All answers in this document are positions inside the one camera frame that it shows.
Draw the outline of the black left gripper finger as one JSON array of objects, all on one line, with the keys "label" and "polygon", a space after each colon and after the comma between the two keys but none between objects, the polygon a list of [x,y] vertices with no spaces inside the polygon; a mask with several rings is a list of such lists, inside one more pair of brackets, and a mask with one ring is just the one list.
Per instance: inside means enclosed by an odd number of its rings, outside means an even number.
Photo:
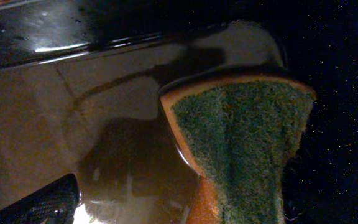
[{"label": "black left gripper finger", "polygon": [[0,224],[73,224],[80,201],[74,174],[67,174],[0,210]]}]

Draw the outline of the yellow green sponge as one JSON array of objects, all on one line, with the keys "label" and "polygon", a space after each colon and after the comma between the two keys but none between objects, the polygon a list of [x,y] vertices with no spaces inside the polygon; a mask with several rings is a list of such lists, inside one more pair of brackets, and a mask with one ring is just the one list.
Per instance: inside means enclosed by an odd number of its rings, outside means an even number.
[{"label": "yellow green sponge", "polygon": [[283,223],[283,171],[315,100],[298,81],[257,75],[163,91],[178,150],[201,177],[188,222]]}]

